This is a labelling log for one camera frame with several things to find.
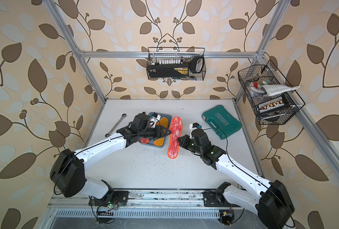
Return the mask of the red insole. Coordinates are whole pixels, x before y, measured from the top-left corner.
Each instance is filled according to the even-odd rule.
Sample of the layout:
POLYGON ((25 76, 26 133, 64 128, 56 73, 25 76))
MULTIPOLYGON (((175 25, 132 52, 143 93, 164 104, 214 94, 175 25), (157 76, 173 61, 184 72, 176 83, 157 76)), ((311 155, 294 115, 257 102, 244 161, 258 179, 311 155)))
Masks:
POLYGON ((141 143, 148 144, 149 143, 149 139, 148 138, 142 138, 141 139, 141 143))
POLYGON ((183 129, 182 119, 178 116, 175 116, 170 125, 170 141, 168 148, 168 157, 170 159, 175 159, 179 154, 179 142, 177 139, 181 136, 183 129))

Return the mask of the yellow insole vertical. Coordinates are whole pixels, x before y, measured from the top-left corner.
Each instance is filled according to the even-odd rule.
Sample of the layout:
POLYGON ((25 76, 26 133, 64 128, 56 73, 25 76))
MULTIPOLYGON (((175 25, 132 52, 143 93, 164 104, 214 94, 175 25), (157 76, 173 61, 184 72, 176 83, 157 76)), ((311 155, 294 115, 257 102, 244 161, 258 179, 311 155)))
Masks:
MULTIPOLYGON (((167 117, 161 117, 160 119, 161 125, 164 128, 168 128, 169 127, 169 120, 167 117)), ((157 146, 157 147, 161 147, 164 144, 164 135, 166 134, 166 130, 161 130, 160 132, 161 134, 161 138, 154 140, 153 145, 157 146)))

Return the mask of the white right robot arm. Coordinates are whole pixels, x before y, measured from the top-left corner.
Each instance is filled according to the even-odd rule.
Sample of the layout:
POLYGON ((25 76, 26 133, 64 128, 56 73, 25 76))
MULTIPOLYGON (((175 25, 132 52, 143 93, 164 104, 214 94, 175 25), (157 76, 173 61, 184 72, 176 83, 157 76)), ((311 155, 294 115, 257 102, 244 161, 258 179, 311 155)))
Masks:
POLYGON ((256 214, 269 229, 282 229, 293 221, 295 208, 281 181, 271 182, 240 165, 226 150, 213 145, 203 129, 194 129, 191 135, 181 136, 177 141, 181 148, 198 154, 206 165, 242 186, 239 189, 227 182, 220 186, 220 195, 227 203, 256 214))

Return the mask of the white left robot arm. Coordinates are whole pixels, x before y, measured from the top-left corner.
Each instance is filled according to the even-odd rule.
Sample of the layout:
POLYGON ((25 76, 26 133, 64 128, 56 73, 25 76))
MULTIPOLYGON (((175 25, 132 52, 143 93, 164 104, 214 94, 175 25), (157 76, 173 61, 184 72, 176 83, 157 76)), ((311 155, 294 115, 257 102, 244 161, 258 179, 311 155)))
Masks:
POLYGON ((104 180, 97 181, 86 176, 85 172, 91 166, 143 138, 158 140, 170 134, 168 128, 156 125, 151 116, 138 114, 127 126, 92 146, 76 151, 62 151, 51 169, 50 179, 66 198, 82 194, 104 199, 112 187, 104 180))

